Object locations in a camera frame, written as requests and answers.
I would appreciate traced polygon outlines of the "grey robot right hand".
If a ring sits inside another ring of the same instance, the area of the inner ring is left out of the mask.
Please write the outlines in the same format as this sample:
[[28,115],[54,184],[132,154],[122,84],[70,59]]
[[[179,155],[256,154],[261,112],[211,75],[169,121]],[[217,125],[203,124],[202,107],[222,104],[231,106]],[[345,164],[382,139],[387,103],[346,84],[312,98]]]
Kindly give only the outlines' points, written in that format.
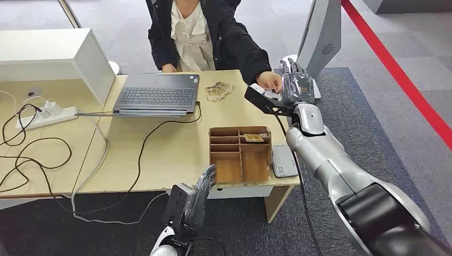
[[313,78],[292,58],[280,61],[282,74],[282,99],[285,105],[314,104]]

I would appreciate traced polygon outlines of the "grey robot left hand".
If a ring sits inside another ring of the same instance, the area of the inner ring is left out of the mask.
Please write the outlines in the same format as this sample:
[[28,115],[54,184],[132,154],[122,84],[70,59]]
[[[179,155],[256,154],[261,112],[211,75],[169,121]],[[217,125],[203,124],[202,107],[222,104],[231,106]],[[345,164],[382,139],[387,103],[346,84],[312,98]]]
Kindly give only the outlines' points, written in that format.
[[216,184],[216,165],[211,164],[200,175],[196,185],[193,187],[194,194],[191,196],[189,206],[185,210],[185,225],[192,230],[198,231],[205,218],[205,204],[212,187]]

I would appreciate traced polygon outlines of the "person's left hand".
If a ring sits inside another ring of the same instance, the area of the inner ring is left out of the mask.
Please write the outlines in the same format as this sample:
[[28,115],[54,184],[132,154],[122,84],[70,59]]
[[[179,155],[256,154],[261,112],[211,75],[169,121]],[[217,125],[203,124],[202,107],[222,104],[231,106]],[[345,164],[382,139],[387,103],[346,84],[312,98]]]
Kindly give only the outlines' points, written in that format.
[[256,77],[257,84],[274,93],[280,93],[283,88],[282,77],[272,71],[265,71]]

